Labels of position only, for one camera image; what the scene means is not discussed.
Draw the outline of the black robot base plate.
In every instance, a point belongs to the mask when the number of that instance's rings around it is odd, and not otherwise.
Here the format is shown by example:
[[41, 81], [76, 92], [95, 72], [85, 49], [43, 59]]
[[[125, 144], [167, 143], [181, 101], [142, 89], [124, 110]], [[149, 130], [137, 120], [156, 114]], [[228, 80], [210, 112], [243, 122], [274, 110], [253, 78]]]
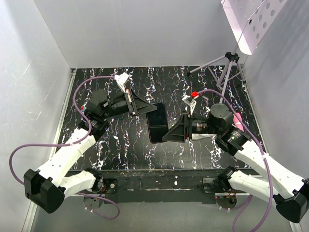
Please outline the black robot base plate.
[[100, 170], [103, 196], [116, 203], [215, 203], [216, 196], [234, 197], [216, 182], [223, 170]]

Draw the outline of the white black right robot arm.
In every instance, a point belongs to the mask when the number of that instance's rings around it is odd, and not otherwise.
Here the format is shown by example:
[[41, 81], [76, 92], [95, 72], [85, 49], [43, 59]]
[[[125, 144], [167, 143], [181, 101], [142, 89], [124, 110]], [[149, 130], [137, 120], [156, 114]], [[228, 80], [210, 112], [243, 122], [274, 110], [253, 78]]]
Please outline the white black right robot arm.
[[251, 136], [233, 126], [233, 114], [224, 104], [211, 107], [206, 119], [185, 112], [163, 136], [163, 141], [185, 142], [193, 134], [214, 134], [216, 144], [229, 155], [248, 164], [263, 179], [252, 177], [234, 167], [227, 167], [215, 180], [204, 184], [209, 191], [233, 189], [249, 193], [275, 204], [288, 221], [299, 223], [309, 209], [309, 181], [279, 164], [259, 148]]

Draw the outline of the black phone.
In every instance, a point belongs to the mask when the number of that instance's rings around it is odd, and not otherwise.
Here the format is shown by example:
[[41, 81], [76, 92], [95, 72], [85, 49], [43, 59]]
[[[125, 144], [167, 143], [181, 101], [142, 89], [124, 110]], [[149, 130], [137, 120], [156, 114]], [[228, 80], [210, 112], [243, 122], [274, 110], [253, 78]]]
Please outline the black phone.
[[156, 102], [154, 106], [157, 109], [146, 113], [146, 118], [150, 142], [157, 144], [163, 142], [163, 136], [167, 134], [169, 127], [165, 104], [163, 102]]

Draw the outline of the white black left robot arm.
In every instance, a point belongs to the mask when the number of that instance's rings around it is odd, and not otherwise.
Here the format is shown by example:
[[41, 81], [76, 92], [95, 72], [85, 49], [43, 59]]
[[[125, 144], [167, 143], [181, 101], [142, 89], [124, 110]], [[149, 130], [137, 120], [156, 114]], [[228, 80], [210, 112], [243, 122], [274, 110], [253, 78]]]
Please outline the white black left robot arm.
[[155, 105], [142, 100], [131, 89], [117, 93], [113, 99], [110, 99], [107, 91], [103, 89], [93, 91], [84, 111], [88, 121], [79, 123], [65, 147], [60, 148], [51, 159], [37, 170], [29, 169], [24, 174], [26, 197], [50, 214], [55, 212], [67, 197], [80, 191], [101, 192], [104, 183], [98, 171], [87, 168], [70, 177], [66, 174], [106, 132], [109, 127], [108, 118], [124, 113], [138, 116], [156, 109]]

